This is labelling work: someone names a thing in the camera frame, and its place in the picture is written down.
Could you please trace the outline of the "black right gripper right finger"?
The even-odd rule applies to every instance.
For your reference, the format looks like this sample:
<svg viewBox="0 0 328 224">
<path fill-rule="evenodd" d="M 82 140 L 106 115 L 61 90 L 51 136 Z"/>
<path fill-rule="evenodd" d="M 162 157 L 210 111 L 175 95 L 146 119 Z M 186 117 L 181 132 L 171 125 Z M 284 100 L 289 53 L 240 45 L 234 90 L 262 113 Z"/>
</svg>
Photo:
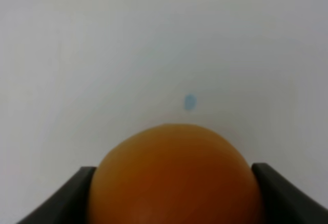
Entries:
<svg viewBox="0 0 328 224">
<path fill-rule="evenodd" d="M 266 223 L 327 223 L 327 209 L 266 163 L 252 164 L 260 187 Z"/>
</svg>

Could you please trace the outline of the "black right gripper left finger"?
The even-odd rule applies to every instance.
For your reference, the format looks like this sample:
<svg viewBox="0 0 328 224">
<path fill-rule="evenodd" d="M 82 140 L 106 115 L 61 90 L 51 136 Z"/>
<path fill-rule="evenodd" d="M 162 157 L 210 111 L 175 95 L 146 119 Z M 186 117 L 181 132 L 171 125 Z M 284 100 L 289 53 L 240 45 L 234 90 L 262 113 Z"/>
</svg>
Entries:
<svg viewBox="0 0 328 224">
<path fill-rule="evenodd" d="M 20 224 L 87 223 L 89 189 L 96 167 L 81 167 Z"/>
</svg>

